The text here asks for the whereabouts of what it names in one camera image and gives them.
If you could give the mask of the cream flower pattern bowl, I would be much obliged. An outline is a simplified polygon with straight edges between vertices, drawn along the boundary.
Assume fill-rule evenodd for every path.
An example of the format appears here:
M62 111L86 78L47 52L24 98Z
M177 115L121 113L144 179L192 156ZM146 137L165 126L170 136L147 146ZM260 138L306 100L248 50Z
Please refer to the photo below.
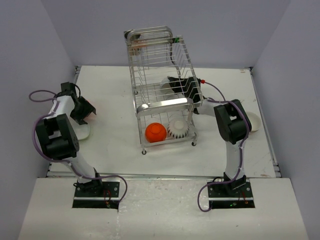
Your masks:
M262 126L261 118L257 114L250 112L250 111L248 111L246 114L247 114L248 119L251 123L251 131L250 132L251 133L257 132Z

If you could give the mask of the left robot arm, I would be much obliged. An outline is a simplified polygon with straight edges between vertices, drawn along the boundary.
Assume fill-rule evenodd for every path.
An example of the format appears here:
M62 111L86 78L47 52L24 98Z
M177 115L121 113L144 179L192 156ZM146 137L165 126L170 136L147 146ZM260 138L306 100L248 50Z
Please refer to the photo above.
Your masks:
M90 134L85 119L96 113L96 108L82 95L80 88L71 82L60 85L50 101L48 114L33 125L32 142L36 150L52 163L62 163L77 178L75 186L97 197L103 193L104 184L97 170L80 154L80 140Z

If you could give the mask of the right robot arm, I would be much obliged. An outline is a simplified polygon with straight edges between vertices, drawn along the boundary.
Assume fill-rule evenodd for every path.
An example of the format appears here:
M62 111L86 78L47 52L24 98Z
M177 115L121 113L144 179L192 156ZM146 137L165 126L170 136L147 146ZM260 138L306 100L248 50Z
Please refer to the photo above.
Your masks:
M214 100L211 97L200 99L200 84L207 84L215 88L222 100ZM170 94L182 94L193 102L201 103L194 108L196 115L214 117L221 138L226 144L226 168L223 173L223 191L227 196L233 197L241 191L241 186L246 183L244 170L244 148L252 124L238 99L227 100L223 93L213 84L200 78L176 78L165 77L160 88L168 89Z

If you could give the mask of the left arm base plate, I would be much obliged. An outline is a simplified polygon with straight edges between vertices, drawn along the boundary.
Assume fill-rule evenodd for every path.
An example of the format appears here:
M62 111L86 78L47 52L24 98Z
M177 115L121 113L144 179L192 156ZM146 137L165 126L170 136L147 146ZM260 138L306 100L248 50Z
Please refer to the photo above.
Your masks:
M118 180L102 181L102 187L96 189L75 187L72 202L73 209L119 209L120 182Z

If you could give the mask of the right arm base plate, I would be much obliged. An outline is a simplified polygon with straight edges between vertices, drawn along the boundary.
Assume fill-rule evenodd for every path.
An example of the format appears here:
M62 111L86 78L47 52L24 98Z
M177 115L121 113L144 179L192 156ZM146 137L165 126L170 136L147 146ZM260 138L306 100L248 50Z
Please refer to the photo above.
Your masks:
M255 202L249 180L236 189L226 184L214 184L207 187L209 207L214 209L254 209Z

